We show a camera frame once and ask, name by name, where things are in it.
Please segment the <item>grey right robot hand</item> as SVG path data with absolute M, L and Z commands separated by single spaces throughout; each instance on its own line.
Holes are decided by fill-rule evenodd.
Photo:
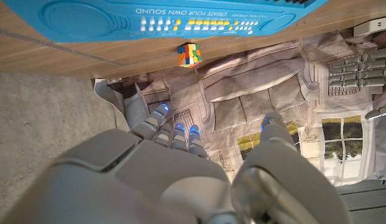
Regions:
M 105 131 L 59 156 L 3 223 L 350 223 L 329 180 L 268 113 L 236 177 L 211 161 L 197 126 L 160 105 L 128 132 Z

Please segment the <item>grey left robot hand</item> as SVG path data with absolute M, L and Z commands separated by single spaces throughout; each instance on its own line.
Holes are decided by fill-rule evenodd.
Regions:
M 371 89 L 386 88 L 386 48 L 335 60 L 329 64 L 328 95 L 346 108 L 364 106 L 365 119 L 386 116 L 386 104 L 372 106 Z

